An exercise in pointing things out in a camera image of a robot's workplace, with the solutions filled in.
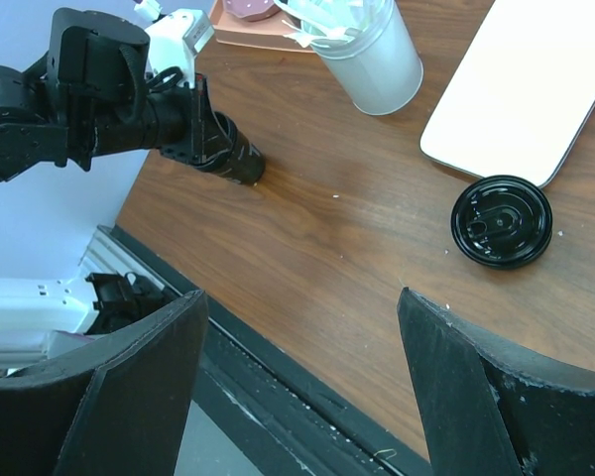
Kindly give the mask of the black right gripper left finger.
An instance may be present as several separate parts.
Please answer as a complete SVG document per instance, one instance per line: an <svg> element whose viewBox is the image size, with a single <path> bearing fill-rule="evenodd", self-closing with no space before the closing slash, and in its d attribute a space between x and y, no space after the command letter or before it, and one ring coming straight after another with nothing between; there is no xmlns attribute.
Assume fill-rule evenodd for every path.
<svg viewBox="0 0 595 476"><path fill-rule="evenodd" d="M0 475L171 475L208 326L205 293L0 378Z"/></svg>

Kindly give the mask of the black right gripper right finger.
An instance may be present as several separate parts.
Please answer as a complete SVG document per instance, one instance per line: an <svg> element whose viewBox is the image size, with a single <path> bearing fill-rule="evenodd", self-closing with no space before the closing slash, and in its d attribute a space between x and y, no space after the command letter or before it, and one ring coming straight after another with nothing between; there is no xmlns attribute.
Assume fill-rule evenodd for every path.
<svg viewBox="0 0 595 476"><path fill-rule="evenodd" d="M436 475L595 475L595 372L405 288L400 332Z"/></svg>

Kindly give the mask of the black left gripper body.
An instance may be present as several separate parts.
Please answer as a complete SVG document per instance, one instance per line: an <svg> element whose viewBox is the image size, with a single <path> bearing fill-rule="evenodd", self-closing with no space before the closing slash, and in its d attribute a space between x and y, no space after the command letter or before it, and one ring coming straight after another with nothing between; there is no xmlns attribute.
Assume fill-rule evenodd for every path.
<svg viewBox="0 0 595 476"><path fill-rule="evenodd" d="M148 79L148 147L192 167L214 167L228 154L228 128L221 124L209 100L207 77L193 80L180 73L158 73Z"/></svg>

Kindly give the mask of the black coffee cup stack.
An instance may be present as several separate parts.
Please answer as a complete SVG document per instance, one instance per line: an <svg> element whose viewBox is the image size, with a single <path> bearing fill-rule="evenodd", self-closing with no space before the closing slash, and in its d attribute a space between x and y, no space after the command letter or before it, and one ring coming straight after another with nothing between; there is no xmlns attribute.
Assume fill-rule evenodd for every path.
<svg viewBox="0 0 595 476"><path fill-rule="evenodd" d="M203 143L204 160L193 167L237 184L253 185L265 171L265 158L231 118L219 111L214 117L216 127L209 128Z"/></svg>

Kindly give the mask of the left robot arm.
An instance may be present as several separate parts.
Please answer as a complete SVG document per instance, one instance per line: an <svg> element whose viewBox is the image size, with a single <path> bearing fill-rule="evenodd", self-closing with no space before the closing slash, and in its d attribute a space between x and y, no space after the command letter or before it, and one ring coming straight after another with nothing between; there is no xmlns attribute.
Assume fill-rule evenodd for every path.
<svg viewBox="0 0 595 476"><path fill-rule="evenodd" d="M213 34L207 16L165 13L156 1L134 9L147 28L59 8L37 61L22 71L0 65L0 181L41 162L89 170L96 157L151 149L222 173L237 133L195 69Z"/></svg>

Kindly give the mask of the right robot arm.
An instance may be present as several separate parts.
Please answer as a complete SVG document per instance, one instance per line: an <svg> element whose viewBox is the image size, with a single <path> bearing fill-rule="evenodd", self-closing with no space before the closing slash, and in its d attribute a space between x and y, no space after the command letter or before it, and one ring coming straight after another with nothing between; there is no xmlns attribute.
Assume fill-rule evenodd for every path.
<svg viewBox="0 0 595 476"><path fill-rule="evenodd" d="M595 475L595 372L404 290L420 458L287 359L118 275L0 280L0 475L171 475L200 406L266 475Z"/></svg>

